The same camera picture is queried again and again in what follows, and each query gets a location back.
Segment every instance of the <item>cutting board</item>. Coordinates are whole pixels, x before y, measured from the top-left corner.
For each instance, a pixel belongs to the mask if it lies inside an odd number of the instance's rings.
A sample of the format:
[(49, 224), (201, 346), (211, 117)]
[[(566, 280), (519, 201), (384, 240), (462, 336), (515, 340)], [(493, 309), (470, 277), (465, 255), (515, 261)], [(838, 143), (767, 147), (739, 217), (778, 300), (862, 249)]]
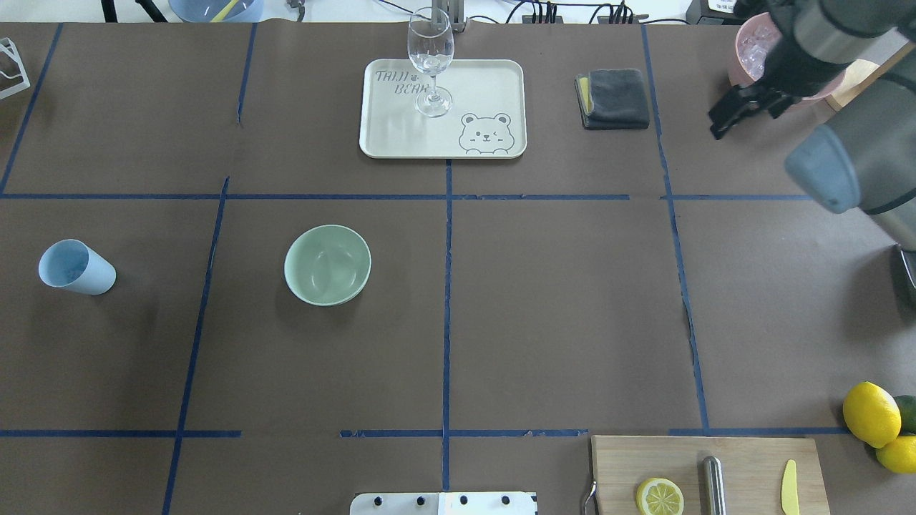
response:
[(703, 459), (722, 462), (729, 515), (782, 515), (786, 461), (798, 467), (801, 515), (830, 515), (817, 447), (809, 438), (592, 436), (592, 467), (602, 515), (638, 515), (636, 489), (649, 477), (681, 488), (684, 515), (709, 513)]

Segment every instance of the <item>gray cloth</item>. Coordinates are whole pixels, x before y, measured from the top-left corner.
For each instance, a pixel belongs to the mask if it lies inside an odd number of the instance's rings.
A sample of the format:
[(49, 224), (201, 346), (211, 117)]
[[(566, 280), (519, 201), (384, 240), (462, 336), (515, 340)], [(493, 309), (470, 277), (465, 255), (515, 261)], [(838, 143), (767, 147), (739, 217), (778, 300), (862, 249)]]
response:
[[(619, 129), (649, 127), (649, 107), (645, 82), (639, 70), (593, 70), (588, 72), (588, 91), (581, 81), (586, 75), (576, 75), (575, 87), (582, 113), (582, 125), (587, 129)], [(584, 97), (588, 95), (591, 106)]]

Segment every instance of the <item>bear illustration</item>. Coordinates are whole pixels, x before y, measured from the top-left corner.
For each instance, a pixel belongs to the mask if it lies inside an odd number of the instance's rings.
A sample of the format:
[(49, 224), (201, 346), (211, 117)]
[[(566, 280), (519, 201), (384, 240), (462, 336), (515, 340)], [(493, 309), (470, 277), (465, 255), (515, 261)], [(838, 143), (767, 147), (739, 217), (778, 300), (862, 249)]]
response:
[(508, 154), (508, 150), (515, 145), (512, 132), (509, 131), (511, 122), (509, 115), (499, 113), (492, 118), (478, 117), (468, 113), (461, 117), (464, 131), (458, 138), (458, 144), (467, 154)]

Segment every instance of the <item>blue tape line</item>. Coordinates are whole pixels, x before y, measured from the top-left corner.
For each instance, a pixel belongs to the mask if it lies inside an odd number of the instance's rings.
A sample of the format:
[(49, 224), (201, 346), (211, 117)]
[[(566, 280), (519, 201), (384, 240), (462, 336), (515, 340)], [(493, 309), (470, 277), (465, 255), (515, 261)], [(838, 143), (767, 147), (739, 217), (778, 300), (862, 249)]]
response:
[(241, 438), (241, 431), (184, 431), (181, 438)]
[(216, 243), (220, 239), (220, 229), (223, 225), (223, 211), (226, 206), (226, 190), (228, 190), (228, 188), (229, 178), (226, 177), (225, 181), (223, 181), (223, 191), (220, 193), (220, 206), (216, 211), (216, 223), (213, 226), (213, 240), (210, 242), (210, 256), (207, 259), (207, 272), (203, 279), (201, 307), (197, 311), (197, 326), (194, 328), (194, 343), (191, 346), (191, 360), (188, 363), (188, 376), (184, 382), (184, 395), (181, 398), (178, 430), (175, 434), (175, 446), (172, 449), (172, 461), (169, 467), (169, 482), (166, 485), (166, 497), (162, 504), (162, 515), (169, 515), (169, 510), (171, 509), (171, 496), (175, 489), (175, 476), (178, 472), (178, 462), (181, 457), (181, 438), (184, 436), (184, 423), (188, 418), (188, 404), (191, 402), (191, 386), (194, 382), (194, 370), (197, 367), (197, 354), (201, 348), (203, 316), (207, 311), (207, 301), (210, 299), (210, 283), (213, 278), (213, 259), (216, 256)]
[(13, 163), (16, 162), (16, 154), (19, 153), (19, 144), (22, 143), (22, 136), (26, 134), (28, 120), (32, 117), (32, 110), (35, 109), (35, 102), (38, 99), (38, 93), (41, 91), (41, 85), (45, 83), (45, 76), (48, 75), (48, 67), (51, 65), (51, 58), (54, 57), (54, 49), (57, 48), (57, 42), (60, 39), (60, 32), (63, 30), (63, 24), (59, 23), (57, 30), (54, 32), (54, 39), (48, 49), (48, 57), (45, 58), (45, 65), (41, 67), (41, 74), (38, 76), (38, 82), (35, 83), (35, 90), (32, 92), (32, 98), (28, 101), (26, 114), (22, 117), (22, 125), (19, 126), (19, 133), (16, 135), (16, 142), (13, 143), (13, 149), (10, 151), (9, 160), (6, 162), (6, 171), (3, 179), (0, 179), (0, 194), (6, 189), (6, 182), (9, 181), (9, 174), (13, 171)]
[(668, 159), (665, 157), (665, 149), (661, 145), (661, 115), (659, 111), (659, 98), (655, 89), (655, 76), (652, 73), (652, 58), (649, 51), (649, 33), (646, 26), (639, 26), (642, 31), (642, 47), (646, 56), (646, 73), (649, 77), (649, 93), (652, 97), (652, 114), (655, 118), (655, 136), (658, 140), (659, 158), (661, 167), (665, 172), (665, 193), (668, 204), (668, 217), (671, 223), (671, 237), (674, 242), (674, 256), (677, 259), (678, 279), (681, 283), (681, 299), (684, 310), (687, 312), (687, 324), (690, 329), (690, 347), (693, 361), (693, 381), (696, 386), (696, 399), (700, 407), (700, 421), (704, 430), (709, 429), (709, 414), (706, 410), (706, 395), (703, 391), (703, 372), (700, 368), (700, 353), (696, 346), (696, 331), (693, 326), (693, 309), (690, 303), (690, 292), (687, 289), (687, 274), (684, 271), (684, 259), (681, 251), (681, 235), (678, 232), (677, 214), (674, 211), (674, 201), (671, 199), (671, 175), (668, 169)]
[(805, 434), (849, 434), (845, 427), (722, 427), (672, 429), (669, 436), (799, 436)]
[(445, 306), (442, 334), (442, 491), (451, 487), (449, 479), (452, 399), (452, 160), (445, 160)]
[(94, 429), (6, 429), (0, 438), (174, 438), (174, 431), (106, 431)]
[(629, 195), (454, 195), (456, 201), (628, 201)]
[(215, 201), (220, 196), (212, 193), (3, 193), (0, 198), (10, 200), (191, 200)]
[(245, 90), (248, 87), (251, 56), (255, 53), (255, 34), (257, 34), (257, 23), (251, 24), (251, 36), (248, 38), (248, 55), (245, 56), (245, 71), (242, 73), (242, 87), (238, 91), (238, 111), (235, 113), (235, 121), (239, 124), (242, 123), (242, 108), (245, 107)]
[(162, 503), (162, 515), (169, 515), (171, 510), (171, 496), (175, 490), (175, 476), (178, 474), (178, 460), (181, 457), (181, 438), (175, 438), (172, 446), (172, 461), (169, 465), (169, 483), (166, 485), (166, 498)]
[(440, 438), (441, 429), (360, 429), (341, 431), (341, 438)]
[(588, 434), (587, 429), (452, 429), (455, 438), (520, 438), (524, 436), (545, 436), (550, 438), (574, 438)]
[(445, 195), (404, 194), (344, 194), (344, 193), (232, 193), (233, 201), (444, 201)]
[(663, 201), (810, 201), (808, 195), (665, 195)]
[[(177, 431), (100, 429), (4, 429), (0, 438), (175, 438)], [(241, 438), (241, 431), (187, 431), (185, 438)]]
[[(449, 438), (520, 438), (544, 436), (574, 438), (588, 434), (587, 429), (450, 429)], [(341, 431), (341, 438), (440, 438), (439, 429), (359, 429)]]

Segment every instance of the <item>glass base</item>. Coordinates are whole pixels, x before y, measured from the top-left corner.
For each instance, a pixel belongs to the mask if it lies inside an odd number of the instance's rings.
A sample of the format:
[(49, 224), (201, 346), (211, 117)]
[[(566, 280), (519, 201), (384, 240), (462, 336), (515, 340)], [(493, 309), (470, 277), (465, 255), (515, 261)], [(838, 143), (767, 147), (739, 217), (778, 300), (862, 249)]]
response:
[(417, 111), (430, 118), (445, 116), (452, 109), (452, 94), (443, 87), (436, 88), (438, 98), (432, 98), (432, 90), (417, 95)]

